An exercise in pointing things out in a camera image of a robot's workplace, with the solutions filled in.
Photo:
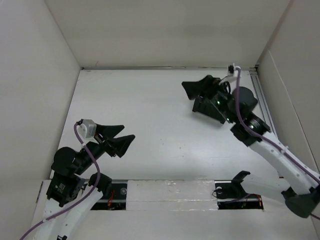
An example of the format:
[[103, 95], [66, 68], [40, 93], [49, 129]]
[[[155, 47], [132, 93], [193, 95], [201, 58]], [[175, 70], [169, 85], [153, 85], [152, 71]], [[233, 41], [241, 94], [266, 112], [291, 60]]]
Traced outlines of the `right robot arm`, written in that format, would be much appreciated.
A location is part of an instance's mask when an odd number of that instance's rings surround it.
[[267, 181], [242, 170], [228, 187], [215, 191], [217, 198], [235, 202], [249, 195], [266, 196], [283, 203], [301, 218], [312, 216], [320, 203], [320, 175], [292, 154], [253, 113], [258, 104], [253, 92], [239, 85], [232, 90], [228, 81], [211, 75], [181, 85], [188, 99], [194, 101], [193, 111], [214, 119], [220, 117], [222, 124], [231, 124], [234, 137], [264, 158], [281, 176]]

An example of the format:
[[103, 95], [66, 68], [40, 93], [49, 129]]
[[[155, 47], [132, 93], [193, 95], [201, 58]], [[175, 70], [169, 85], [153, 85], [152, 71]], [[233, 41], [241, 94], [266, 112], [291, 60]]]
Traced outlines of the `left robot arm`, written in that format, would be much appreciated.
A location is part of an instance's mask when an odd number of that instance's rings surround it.
[[112, 192], [112, 179], [101, 173], [97, 163], [103, 154], [123, 157], [135, 135], [117, 135], [124, 125], [101, 125], [81, 119], [73, 126], [81, 145], [76, 151], [62, 147], [53, 157], [53, 177], [46, 192], [42, 219], [22, 236], [35, 232], [35, 240], [72, 240], [86, 215], [101, 199]]

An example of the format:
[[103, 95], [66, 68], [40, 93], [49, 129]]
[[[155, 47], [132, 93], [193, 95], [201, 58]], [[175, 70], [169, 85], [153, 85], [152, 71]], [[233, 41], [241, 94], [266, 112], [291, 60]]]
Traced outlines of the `black desk organizer box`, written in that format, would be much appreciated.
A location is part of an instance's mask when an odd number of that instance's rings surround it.
[[233, 123], [232, 119], [228, 117], [227, 110], [226, 100], [208, 99], [200, 96], [194, 99], [192, 108], [193, 112], [203, 114], [217, 120], [221, 124], [225, 122]]

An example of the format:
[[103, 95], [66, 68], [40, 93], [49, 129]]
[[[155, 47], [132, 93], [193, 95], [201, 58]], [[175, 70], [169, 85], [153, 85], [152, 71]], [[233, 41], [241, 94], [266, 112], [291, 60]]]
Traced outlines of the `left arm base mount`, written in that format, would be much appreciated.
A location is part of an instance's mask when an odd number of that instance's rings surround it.
[[126, 210], [128, 181], [127, 180], [112, 180], [108, 177], [107, 191], [103, 197], [98, 200], [92, 211], [122, 211]]

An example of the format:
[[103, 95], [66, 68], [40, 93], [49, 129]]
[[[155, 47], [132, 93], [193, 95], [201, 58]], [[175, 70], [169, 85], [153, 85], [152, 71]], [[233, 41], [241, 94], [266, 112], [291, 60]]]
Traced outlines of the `aluminium rail right side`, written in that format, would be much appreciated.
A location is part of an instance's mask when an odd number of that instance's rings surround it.
[[250, 68], [249, 74], [250, 74], [250, 78], [252, 81], [255, 95], [258, 99], [258, 105], [259, 105], [259, 109], [261, 111], [261, 118], [267, 123], [267, 125], [270, 127], [271, 131], [276, 136], [278, 136], [276, 133], [275, 125], [272, 120], [271, 112], [270, 112], [268, 104], [267, 104], [266, 97], [263, 92], [262, 85], [260, 83], [258, 72], [255, 68]]

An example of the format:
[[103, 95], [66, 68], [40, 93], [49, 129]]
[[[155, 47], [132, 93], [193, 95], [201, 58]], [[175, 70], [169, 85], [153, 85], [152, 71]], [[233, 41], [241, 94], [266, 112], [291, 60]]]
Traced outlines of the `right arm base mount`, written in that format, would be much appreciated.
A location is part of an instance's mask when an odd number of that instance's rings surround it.
[[215, 189], [211, 195], [217, 199], [219, 210], [263, 210], [262, 197], [258, 194], [246, 193], [241, 183], [250, 175], [249, 171], [241, 171], [231, 180], [215, 180]]

